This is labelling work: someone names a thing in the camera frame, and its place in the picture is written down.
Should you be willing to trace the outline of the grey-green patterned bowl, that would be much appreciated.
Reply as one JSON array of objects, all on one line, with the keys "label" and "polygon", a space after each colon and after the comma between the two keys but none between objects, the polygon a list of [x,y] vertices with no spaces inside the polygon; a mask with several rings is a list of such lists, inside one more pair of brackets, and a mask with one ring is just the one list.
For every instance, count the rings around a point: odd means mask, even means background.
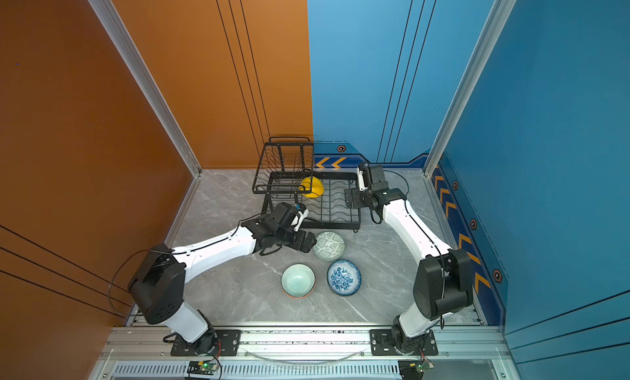
[{"label": "grey-green patterned bowl", "polygon": [[346,244],[341,235],[335,232],[322,232],[316,237],[313,252],[326,262],[339,260],[344,255]]}]

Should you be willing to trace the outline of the mint green bowl red rim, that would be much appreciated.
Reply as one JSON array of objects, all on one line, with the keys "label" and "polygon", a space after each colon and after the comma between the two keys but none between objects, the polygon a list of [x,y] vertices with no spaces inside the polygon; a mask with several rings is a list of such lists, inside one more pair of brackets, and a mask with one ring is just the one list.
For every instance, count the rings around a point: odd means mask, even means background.
[{"label": "mint green bowl red rim", "polygon": [[308,296],[316,284],[314,271],[305,264],[294,264],[282,274],[282,289],[295,299]]}]

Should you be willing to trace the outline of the yellow bowl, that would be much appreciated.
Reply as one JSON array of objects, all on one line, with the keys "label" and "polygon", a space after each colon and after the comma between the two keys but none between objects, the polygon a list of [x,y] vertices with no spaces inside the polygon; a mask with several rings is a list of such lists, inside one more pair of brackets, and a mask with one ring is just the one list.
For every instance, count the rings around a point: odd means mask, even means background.
[{"label": "yellow bowl", "polygon": [[300,183],[300,193],[308,199],[316,199],[324,194],[324,186],[316,177],[304,178]]}]

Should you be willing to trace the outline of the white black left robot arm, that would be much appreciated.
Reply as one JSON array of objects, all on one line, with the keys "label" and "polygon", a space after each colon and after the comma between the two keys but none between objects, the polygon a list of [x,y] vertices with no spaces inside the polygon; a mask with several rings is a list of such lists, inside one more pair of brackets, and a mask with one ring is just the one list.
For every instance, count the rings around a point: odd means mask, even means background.
[{"label": "white black left robot arm", "polygon": [[195,355],[214,355],[218,334],[200,311],[185,302],[185,285],[230,260],[263,255],[274,246],[310,252],[316,238],[302,229],[307,216],[304,204],[282,202],[272,212],[244,219],[220,236],[174,249],[156,245],[144,252],[128,291],[148,324],[170,328]]}]

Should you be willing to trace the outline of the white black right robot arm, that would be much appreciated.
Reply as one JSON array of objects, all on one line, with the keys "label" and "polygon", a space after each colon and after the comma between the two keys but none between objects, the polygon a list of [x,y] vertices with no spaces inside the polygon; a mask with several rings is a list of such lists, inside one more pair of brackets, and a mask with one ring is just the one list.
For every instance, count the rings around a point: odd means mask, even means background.
[{"label": "white black right robot arm", "polygon": [[420,219],[407,195],[389,186],[381,165],[361,163],[357,181],[356,188],[346,190],[347,206],[367,208],[392,227],[417,263],[413,304],[391,328],[395,349],[411,355],[432,327],[473,304],[473,262],[465,250],[452,249]]}]

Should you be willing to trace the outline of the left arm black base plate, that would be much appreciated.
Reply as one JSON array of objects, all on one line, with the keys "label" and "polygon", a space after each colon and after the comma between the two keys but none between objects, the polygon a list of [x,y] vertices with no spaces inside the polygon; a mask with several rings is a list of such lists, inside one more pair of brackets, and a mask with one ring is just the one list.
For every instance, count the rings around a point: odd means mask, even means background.
[{"label": "left arm black base plate", "polygon": [[197,342],[187,342],[176,334],[170,355],[233,357],[237,355],[241,335],[239,329],[215,329],[203,334]]}]

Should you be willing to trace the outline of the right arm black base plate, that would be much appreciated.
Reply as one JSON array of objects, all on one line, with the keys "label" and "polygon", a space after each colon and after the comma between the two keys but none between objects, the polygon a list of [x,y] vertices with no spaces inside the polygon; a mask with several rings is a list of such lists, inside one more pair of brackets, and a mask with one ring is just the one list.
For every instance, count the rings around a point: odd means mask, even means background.
[{"label": "right arm black base plate", "polygon": [[437,356],[436,338],[432,330],[423,335],[408,339],[405,335],[394,336],[391,328],[374,328],[369,331],[371,354]]}]

